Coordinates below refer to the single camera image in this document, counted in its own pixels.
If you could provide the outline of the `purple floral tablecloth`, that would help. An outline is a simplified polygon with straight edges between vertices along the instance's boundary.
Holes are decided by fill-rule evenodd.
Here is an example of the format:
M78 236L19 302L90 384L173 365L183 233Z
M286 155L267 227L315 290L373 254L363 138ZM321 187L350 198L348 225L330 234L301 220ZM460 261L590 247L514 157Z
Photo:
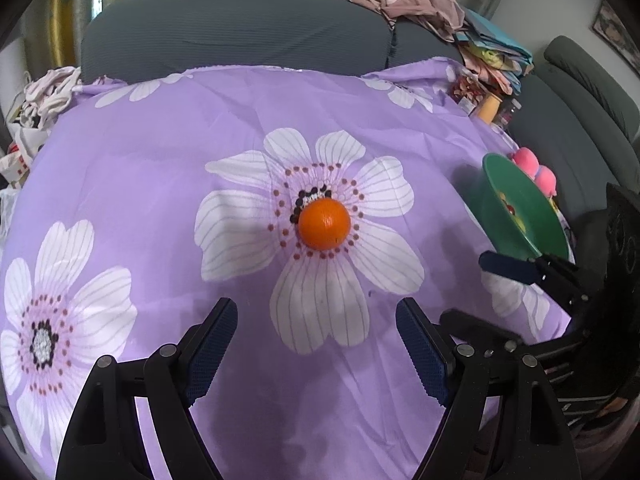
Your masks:
M228 479L412 476L442 408L397 333L402 298L561 335L540 288L478 265L490 241L458 177L510 148L449 99L459 70L209 67L58 118L1 259L2 376L44 473L96 359L146 358L222 297L238 329L192 414ZM297 223L325 197L350 231L318 252Z

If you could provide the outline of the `pile of folded clothes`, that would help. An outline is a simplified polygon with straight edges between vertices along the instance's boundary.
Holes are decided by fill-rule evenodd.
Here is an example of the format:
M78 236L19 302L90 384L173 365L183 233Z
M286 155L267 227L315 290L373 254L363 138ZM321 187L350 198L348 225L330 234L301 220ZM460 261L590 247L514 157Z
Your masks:
M454 42L465 67L505 96L518 96L522 79L534 69L532 52L471 9L465 9L463 26Z

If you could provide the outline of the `patterned white cloth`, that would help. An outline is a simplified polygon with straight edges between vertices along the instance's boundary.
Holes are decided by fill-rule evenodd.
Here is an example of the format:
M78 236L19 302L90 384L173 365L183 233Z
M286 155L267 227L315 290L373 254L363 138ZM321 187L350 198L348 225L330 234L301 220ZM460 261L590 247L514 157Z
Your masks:
M17 96L18 107L10 115L8 152L1 157L1 177L11 188L21 188L58 116L73 105L81 85L81 68L64 66L29 79Z

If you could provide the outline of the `green fruit front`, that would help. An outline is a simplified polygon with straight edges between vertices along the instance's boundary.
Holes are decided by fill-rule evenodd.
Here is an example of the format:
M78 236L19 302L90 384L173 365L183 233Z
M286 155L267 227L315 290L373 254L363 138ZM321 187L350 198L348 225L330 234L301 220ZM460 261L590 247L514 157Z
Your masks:
M516 223L516 225L518 226L518 228L524 233L526 234L527 230L526 230L526 225L524 223L524 221L516 214L515 216L512 216L514 222Z

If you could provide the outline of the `clear jar dark lid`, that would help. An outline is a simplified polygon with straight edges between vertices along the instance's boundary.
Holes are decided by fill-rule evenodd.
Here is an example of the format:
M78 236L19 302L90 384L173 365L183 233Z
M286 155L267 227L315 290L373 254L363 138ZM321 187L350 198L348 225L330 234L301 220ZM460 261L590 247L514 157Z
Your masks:
M498 113L494 118L494 124L502 130L506 130L509 127L510 122L512 122L515 113L521 108L522 104L518 102L517 99L507 100L501 105L500 110L498 110Z

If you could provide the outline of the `orange mandarin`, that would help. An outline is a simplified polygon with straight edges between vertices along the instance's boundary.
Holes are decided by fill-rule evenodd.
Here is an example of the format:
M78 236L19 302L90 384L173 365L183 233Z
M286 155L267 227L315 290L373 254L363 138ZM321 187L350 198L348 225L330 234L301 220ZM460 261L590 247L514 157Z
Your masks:
M340 247L348 237L350 215L338 200L319 198L302 210L297 231L307 247L327 252Z

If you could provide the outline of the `grey sofa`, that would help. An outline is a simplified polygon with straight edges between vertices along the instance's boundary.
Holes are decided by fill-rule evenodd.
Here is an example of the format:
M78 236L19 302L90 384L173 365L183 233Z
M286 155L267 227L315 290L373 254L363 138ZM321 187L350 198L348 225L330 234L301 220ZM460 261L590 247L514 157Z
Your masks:
M429 58L459 61L457 49L407 21L395 30L363 12L318 18L229 20L172 16L166 24L139 11L111 10L82 40L85 75L127 82L207 65L279 65L341 75L364 75ZM620 85L579 44L555 37L522 83L523 110L508 127L559 175L559 202L575 220L604 205L604 187L639 189L639 159L628 133L639 111Z

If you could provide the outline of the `yellow bottle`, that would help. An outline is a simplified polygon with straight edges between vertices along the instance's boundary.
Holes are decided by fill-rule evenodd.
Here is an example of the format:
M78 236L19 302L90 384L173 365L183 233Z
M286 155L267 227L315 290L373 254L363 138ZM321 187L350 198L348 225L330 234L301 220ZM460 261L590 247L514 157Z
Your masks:
M493 93L488 93L478 106L476 117L486 125L490 125L498 114L502 99Z

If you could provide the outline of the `framed picture on wall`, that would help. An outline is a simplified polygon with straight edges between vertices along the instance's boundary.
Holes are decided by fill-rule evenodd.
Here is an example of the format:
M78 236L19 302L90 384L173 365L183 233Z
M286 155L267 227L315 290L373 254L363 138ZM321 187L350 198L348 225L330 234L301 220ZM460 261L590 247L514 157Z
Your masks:
M612 6L601 0L592 30L636 72L640 70L639 48Z

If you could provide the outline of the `green plastic bowl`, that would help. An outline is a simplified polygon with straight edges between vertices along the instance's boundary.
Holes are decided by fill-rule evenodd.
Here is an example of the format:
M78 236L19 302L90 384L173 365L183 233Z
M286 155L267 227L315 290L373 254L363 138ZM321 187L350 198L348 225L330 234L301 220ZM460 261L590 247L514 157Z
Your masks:
M520 260L542 255L570 258L570 245L552 205L510 159L495 153L485 155L463 199L499 254ZM526 234L504 203L515 208L526 225Z

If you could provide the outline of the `pink plush pig toy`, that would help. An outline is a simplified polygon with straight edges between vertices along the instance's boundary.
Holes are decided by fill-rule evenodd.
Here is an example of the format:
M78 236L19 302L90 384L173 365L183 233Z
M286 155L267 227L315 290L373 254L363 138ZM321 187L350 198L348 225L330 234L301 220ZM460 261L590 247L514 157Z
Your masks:
M529 148L519 148L511 157L512 162L527 174L538 186L544 196L556 195L556 177L547 166L541 165L537 156Z

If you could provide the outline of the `pink crumpled cloth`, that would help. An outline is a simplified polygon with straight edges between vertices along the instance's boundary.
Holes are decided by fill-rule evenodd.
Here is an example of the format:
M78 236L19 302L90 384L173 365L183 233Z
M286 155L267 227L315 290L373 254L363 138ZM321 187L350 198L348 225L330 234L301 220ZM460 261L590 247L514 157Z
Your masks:
M347 0L381 15L390 28L408 20L434 32L441 40L454 42L464 26L465 12L457 0Z

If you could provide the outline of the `dark grey cushion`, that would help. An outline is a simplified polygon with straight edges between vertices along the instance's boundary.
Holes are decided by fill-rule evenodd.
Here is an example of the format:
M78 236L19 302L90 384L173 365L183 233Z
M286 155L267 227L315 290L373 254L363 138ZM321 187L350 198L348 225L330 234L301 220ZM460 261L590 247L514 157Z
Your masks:
M605 262L608 258L608 239L606 209L589 211L577 222L575 257L578 264Z

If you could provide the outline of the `clear box of dates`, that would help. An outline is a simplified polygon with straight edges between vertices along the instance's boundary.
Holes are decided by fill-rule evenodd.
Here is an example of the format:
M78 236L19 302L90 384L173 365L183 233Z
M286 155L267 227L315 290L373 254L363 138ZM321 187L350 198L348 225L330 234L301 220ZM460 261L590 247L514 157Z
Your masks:
M460 75L449 89L450 98L468 115L483 103L486 93L485 87L469 75Z

